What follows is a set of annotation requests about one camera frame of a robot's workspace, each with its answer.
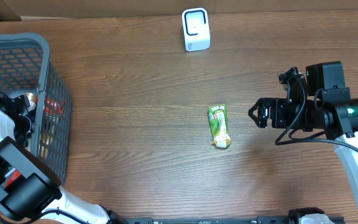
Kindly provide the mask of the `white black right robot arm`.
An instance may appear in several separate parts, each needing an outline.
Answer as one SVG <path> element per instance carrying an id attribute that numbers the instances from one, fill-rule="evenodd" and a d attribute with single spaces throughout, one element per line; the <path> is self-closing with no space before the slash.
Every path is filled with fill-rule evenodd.
<path id="1" fill-rule="evenodd" d="M 358 98 L 351 98 L 340 61 L 278 75 L 285 98 L 260 98 L 249 117 L 260 128 L 282 129 L 275 145 L 328 143 L 343 165 L 358 209 Z"/>

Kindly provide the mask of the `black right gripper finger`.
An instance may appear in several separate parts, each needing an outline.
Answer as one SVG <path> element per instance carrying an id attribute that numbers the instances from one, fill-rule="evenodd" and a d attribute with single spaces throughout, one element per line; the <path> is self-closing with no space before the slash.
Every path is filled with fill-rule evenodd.
<path id="1" fill-rule="evenodd" d="M 266 117 L 266 115 L 262 114 L 258 114 L 257 116 L 255 114 L 253 114 L 253 112 L 249 112 L 248 113 L 249 117 L 254 121 L 254 123 L 259 127 L 259 128 L 267 128 L 267 120 L 268 117 Z"/>
<path id="2" fill-rule="evenodd" d="M 269 111 L 271 107 L 270 98 L 259 98 L 254 106 L 249 109 L 249 114 L 254 114 L 256 111 L 258 114 L 263 114 L 265 110 Z"/>

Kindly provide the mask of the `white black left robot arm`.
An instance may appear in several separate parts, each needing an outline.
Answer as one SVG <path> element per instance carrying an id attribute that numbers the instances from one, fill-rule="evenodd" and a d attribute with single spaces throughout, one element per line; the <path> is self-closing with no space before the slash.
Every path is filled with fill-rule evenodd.
<path id="1" fill-rule="evenodd" d="M 60 178 L 25 147 L 33 119 L 25 95 L 0 92 L 0 222 L 124 223 L 115 212 L 67 192 Z"/>

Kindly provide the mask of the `red orange pasta packet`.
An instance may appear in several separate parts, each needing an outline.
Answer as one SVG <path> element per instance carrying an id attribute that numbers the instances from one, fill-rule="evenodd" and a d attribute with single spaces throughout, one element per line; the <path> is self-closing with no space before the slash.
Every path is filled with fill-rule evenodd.
<path id="1" fill-rule="evenodd" d="M 60 121 L 62 120 L 63 109 L 60 104 L 51 100 L 50 97 L 46 99 L 44 104 L 44 111 L 47 119 L 43 122 L 43 133 L 41 134 L 41 156 L 48 158 L 52 153 L 52 149 L 57 148 L 58 152 L 63 152 L 62 129 Z"/>

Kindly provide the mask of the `green tea packet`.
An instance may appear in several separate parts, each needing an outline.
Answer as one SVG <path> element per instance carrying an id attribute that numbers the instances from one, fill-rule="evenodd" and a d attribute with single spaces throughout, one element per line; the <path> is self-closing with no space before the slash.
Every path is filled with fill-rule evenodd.
<path id="1" fill-rule="evenodd" d="M 231 145 L 231 138 L 227 129 L 227 111 L 225 104 L 211 105 L 208 109 L 208 120 L 212 144 L 221 149 L 227 149 Z"/>

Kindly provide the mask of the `white tube gold cap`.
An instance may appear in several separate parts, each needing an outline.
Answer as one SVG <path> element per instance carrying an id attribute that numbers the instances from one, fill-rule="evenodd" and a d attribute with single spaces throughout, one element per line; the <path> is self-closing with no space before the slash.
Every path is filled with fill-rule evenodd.
<path id="1" fill-rule="evenodd" d="M 24 95 L 27 98 L 27 111 L 31 112 L 36 109 L 37 102 L 38 102 L 38 95 L 31 93 L 31 92 L 25 92 Z"/>

